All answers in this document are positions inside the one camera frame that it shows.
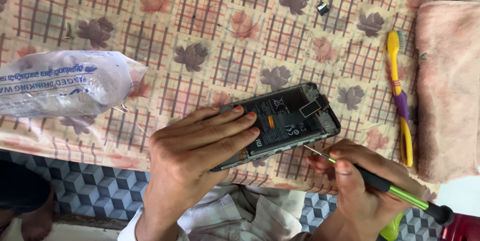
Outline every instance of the geometric floor tile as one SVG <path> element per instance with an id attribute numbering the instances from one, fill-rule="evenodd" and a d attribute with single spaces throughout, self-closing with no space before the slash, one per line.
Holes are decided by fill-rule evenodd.
<path id="1" fill-rule="evenodd" d="M 0 160 L 24 165 L 55 188 L 56 212 L 131 219 L 143 206 L 150 173 L 44 158 L 0 149 Z"/>
<path id="2" fill-rule="evenodd" d="M 55 187 L 56 212 L 130 220 L 143 206 L 149 172 L 117 169 L 44 158 L 0 149 L 0 160 L 15 162 L 38 173 Z M 302 231 L 313 232 L 337 208 L 337 197 L 308 192 L 299 219 Z M 408 208 L 396 241 L 437 241 L 442 226 Z"/>
<path id="3" fill-rule="evenodd" d="M 337 197 L 308 192 L 299 219 L 302 231 L 315 229 L 337 208 Z M 420 209 L 407 208 L 400 220 L 399 233 L 395 241 L 438 241 L 442 226 Z M 385 241 L 381 236 L 377 241 Z"/>

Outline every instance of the disassembled smartphone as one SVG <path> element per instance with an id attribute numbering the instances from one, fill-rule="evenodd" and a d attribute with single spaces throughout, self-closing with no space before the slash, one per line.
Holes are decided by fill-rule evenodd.
<path id="1" fill-rule="evenodd" d="M 337 135 L 340 122 L 328 104 L 317 85 L 310 82 L 220 107 L 220 113 L 238 105 L 243 106 L 245 114 L 255 112 L 257 120 L 253 126 L 260 129 L 260 134 L 253 143 L 211 171 L 222 171 Z"/>

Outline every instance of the screw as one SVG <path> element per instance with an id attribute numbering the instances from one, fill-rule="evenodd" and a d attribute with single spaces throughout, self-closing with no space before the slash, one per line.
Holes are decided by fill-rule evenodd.
<path id="1" fill-rule="evenodd" d="M 67 39 L 67 40 L 72 39 L 72 32 L 70 30 L 70 23 L 68 23 L 68 22 L 65 24 L 65 32 L 66 32 L 66 34 L 63 38 Z"/>

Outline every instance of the yellow toothbrush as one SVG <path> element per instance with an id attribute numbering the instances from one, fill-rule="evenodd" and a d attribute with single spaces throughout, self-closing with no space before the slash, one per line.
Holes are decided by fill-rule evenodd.
<path id="1" fill-rule="evenodd" d="M 397 53 L 400 47 L 405 46 L 405 40 L 401 31 L 391 31 L 388 34 L 387 50 L 390 54 L 390 63 L 392 67 L 392 86 L 393 98 L 400 113 L 400 154 L 403 163 L 407 167 L 413 164 L 412 136 L 409 127 L 409 106 L 407 103 L 407 94 L 402 90 L 397 71 Z"/>

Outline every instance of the floral tablecloth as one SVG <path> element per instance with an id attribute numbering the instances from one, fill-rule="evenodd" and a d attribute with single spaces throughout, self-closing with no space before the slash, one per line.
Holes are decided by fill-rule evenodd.
<path id="1" fill-rule="evenodd" d="M 317 12 L 321 1 L 330 9 L 324 16 Z M 415 17 L 429 1 L 435 0 L 0 0 L 0 67 L 30 53 L 65 49 L 119 51 L 149 67 L 124 102 L 126 110 L 2 116 L 0 147 L 148 171 L 154 131 L 202 106 L 312 81 L 342 125 L 338 136 L 315 148 L 349 138 L 398 161 L 386 38 L 391 29 L 405 32 L 398 68 L 415 142 Z M 66 23 L 71 40 L 63 38 Z M 297 148 L 242 165 L 231 169 L 229 181 L 336 193 L 333 168 L 315 174 L 305 163 L 308 155 Z M 415 176 L 415 166 L 410 170 Z"/>

